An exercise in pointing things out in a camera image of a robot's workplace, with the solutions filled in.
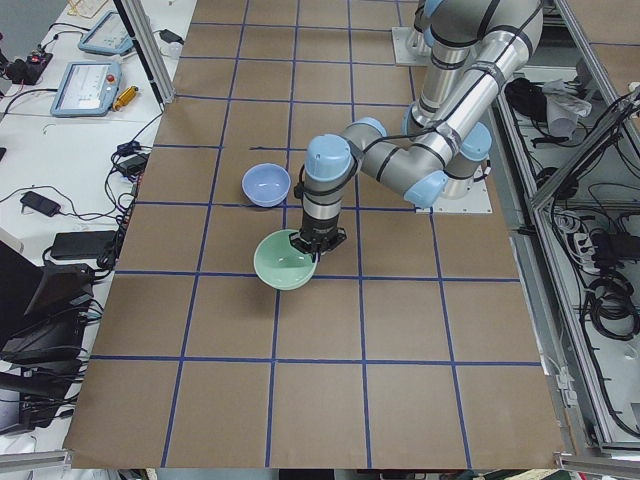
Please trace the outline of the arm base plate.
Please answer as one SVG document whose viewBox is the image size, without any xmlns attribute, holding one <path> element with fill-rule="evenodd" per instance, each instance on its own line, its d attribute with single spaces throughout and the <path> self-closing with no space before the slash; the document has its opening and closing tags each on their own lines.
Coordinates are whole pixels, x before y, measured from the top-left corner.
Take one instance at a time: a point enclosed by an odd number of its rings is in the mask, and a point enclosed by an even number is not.
<svg viewBox="0 0 640 480">
<path fill-rule="evenodd" d="M 467 179 L 449 178 L 443 192 L 430 208 L 415 207 L 414 210 L 417 213 L 434 214 L 491 214 L 493 209 L 483 174 L 484 169 L 478 166 Z"/>
<path fill-rule="evenodd" d="M 421 66 L 428 64 L 431 47 L 424 34 L 414 27 L 393 27 L 391 30 L 395 64 L 399 66 Z"/>
</svg>

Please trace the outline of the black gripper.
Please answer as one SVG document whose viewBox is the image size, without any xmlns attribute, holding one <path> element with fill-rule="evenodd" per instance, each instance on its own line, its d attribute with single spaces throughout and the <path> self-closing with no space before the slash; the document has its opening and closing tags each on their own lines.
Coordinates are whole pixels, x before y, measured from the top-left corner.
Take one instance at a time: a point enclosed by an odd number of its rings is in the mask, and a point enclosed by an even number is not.
<svg viewBox="0 0 640 480">
<path fill-rule="evenodd" d="M 321 255 L 333 251 L 346 240 L 346 230 L 338 226 L 338 220 L 338 215 L 317 219 L 303 214 L 301 228 L 289 235 L 289 242 L 303 254 L 313 255 L 313 263 L 318 263 Z"/>
</svg>

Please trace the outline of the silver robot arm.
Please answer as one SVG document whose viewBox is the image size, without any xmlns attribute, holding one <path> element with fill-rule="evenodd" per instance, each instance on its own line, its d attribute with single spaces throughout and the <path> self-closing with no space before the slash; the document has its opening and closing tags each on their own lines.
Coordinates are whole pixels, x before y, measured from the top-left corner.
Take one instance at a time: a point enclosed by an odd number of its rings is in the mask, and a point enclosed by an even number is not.
<svg viewBox="0 0 640 480">
<path fill-rule="evenodd" d="M 303 213 L 290 245 L 318 261 L 346 238 L 343 190 L 364 173 L 419 209 L 430 208 L 453 176 L 452 159 L 512 75 L 534 54 L 543 28 L 540 1 L 427 1 L 430 63 L 420 97 L 406 112 L 408 148 L 382 125 L 357 120 L 311 140 L 294 190 Z"/>
</svg>

